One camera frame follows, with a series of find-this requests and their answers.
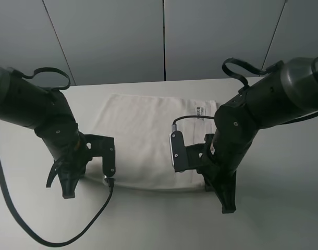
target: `white towel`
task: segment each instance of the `white towel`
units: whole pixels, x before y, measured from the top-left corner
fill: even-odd
[[[169,134],[174,119],[185,115],[213,116],[214,101],[173,97],[112,95],[95,122],[92,134],[115,138],[115,184],[147,190],[193,190],[204,186],[195,170],[175,173]],[[185,146],[204,143],[215,132],[213,120],[189,118],[177,122]],[[102,181],[101,160],[88,163],[87,176]]]

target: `white table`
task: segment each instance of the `white table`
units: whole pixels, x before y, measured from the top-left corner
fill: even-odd
[[[219,79],[74,86],[65,95],[88,133],[111,93],[222,104],[240,88],[236,80]],[[46,240],[75,236],[106,200],[107,188],[87,179],[75,199],[62,198],[58,180],[46,189],[52,157],[31,130],[0,121],[0,154],[15,206]],[[92,228],[65,249],[318,249],[318,118],[260,131],[238,168],[236,196],[237,211],[222,215],[213,193],[116,188]],[[16,224],[1,191],[0,249],[46,249]]]

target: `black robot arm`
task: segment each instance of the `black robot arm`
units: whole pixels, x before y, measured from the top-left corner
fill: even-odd
[[[41,88],[27,82],[40,72],[57,72],[55,68],[40,68],[25,76],[14,69],[0,67],[0,120],[33,129],[42,138],[54,158],[46,187],[58,175],[64,198],[74,198],[86,164],[93,157],[105,157],[103,173],[110,178],[115,173],[114,138],[84,135],[78,130],[72,111],[60,88]]]
[[[229,62],[269,75],[248,86],[243,76],[226,67]],[[318,57],[295,58],[287,64],[280,61],[266,71],[231,58],[224,62],[223,70],[244,87],[215,113],[215,134],[207,134],[204,144],[185,147],[182,133],[173,126],[170,142],[175,171],[196,169],[204,176],[206,189],[217,194],[222,212],[233,213],[236,169],[257,132],[318,115]]]

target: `black strap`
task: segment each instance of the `black strap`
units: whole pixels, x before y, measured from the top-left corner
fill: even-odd
[[[247,79],[240,75],[240,74],[237,74],[231,70],[229,70],[226,66],[226,64],[235,64],[235,65],[238,65],[240,66],[241,68],[244,68],[245,70],[251,72],[252,74],[258,74],[260,76],[264,76],[265,74],[268,74],[268,73],[272,73],[272,72],[275,72],[277,71],[283,64],[282,61],[279,61],[273,65],[271,65],[270,67],[266,68],[266,70],[261,70],[261,69],[258,69],[256,67],[254,67],[253,65],[249,64],[248,62],[246,61],[243,61],[243,60],[240,60],[240,59],[236,59],[236,58],[229,58],[229,59],[226,59],[224,62],[223,62],[223,65],[222,65],[222,70],[224,71],[225,74],[227,74],[229,77],[231,78],[234,78],[234,79],[237,79],[239,80],[240,82],[242,82],[244,88],[248,88],[248,81]]]
[[[43,67],[43,68],[38,68],[36,70],[34,70],[34,74],[32,76],[27,76],[24,73],[22,73],[19,70],[13,69],[12,74],[15,74],[18,77],[21,78],[25,78],[25,79],[33,79],[37,74],[42,73],[42,72],[55,72],[58,74],[61,74],[62,76],[64,76],[65,78],[67,78],[68,83],[65,87],[53,87],[53,88],[45,88],[48,90],[67,90],[70,86],[71,86],[71,80],[70,77],[67,73],[65,73],[64,71],[61,71],[60,69],[57,68],[52,68],[52,67]]]

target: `gray wall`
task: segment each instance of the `gray wall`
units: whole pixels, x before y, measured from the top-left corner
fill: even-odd
[[[317,55],[318,0],[0,0],[0,65],[70,68],[77,85],[226,78],[229,57],[265,68]]]
[[[45,0],[79,85],[164,80],[161,0]]]
[[[279,60],[318,56],[318,0],[287,1],[264,67]]]
[[[261,68],[283,5],[284,0],[166,0],[166,79],[225,78],[222,63],[230,57]]]
[[[40,67],[56,67],[70,74],[41,1],[0,0],[0,66],[25,74]],[[40,86],[67,84],[55,73],[42,73],[31,82]]]

